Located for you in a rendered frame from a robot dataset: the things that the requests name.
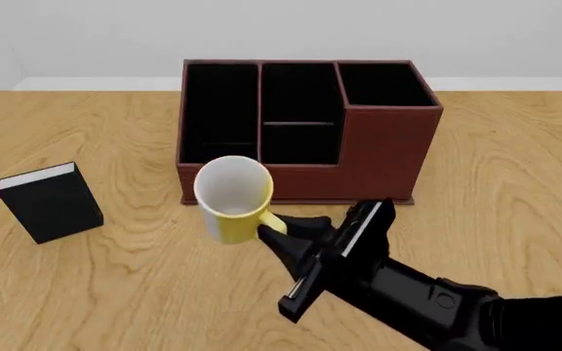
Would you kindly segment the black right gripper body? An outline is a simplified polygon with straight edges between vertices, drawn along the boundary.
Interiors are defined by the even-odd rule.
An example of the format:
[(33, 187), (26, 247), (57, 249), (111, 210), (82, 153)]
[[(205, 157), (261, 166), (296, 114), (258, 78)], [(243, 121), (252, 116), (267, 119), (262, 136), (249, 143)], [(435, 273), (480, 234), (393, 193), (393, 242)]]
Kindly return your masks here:
[(389, 257), (387, 231), (395, 219), (390, 199), (359, 201), (348, 208), (339, 227), (320, 236), (319, 259), (306, 280), (295, 285), (278, 302), (281, 315), (297, 323), (322, 294), (354, 291), (370, 280)]

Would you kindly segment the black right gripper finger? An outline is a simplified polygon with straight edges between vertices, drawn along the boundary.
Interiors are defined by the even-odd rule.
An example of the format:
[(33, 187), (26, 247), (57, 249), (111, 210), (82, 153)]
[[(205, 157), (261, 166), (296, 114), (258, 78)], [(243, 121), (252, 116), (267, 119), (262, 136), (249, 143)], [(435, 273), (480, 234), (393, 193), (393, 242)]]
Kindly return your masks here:
[(326, 236), (335, 230), (332, 220), (325, 215), (316, 217), (298, 217), (280, 215), (287, 227), (288, 236)]
[(280, 259), (293, 280), (306, 280), (319, 259), (318, 239), (321, 228), (298, 224), (287, 224), (288, 233), (283, 234), (261, 224), (258, 236)]

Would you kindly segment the yellow and white mug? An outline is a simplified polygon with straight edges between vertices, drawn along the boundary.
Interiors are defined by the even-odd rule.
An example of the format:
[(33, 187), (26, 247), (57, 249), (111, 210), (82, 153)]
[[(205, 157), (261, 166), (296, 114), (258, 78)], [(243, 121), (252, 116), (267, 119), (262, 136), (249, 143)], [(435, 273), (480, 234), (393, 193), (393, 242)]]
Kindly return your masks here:
[(262, 224), (288, 232), (287, 224), (269, 210), (273, 178), (256, 160), (243, 156), (212, 160), (197, 173), (193, 190), (208, 232), (218, 242), (248, 242), (257, 237)]

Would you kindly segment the red-brown desk caddy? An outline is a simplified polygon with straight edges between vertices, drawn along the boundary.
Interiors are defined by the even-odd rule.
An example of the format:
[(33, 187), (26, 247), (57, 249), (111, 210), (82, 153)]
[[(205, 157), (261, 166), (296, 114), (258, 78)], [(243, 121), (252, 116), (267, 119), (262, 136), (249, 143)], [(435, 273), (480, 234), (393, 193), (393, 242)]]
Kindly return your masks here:
[(187, 60), (181, 200), (195, 204), (206, 163), (238, 155), (268, 168), (274, 204), (409, 204), (442, 113), (409, 60)]

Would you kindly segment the black book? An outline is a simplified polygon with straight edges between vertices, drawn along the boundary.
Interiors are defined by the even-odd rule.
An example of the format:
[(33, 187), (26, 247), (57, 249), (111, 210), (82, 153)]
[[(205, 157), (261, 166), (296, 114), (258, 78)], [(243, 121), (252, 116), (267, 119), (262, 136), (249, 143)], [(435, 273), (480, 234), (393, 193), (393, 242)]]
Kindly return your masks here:
[(103, 226), (103, 214), (76, 163), (0, 178), (0, 199), (38, 244)]

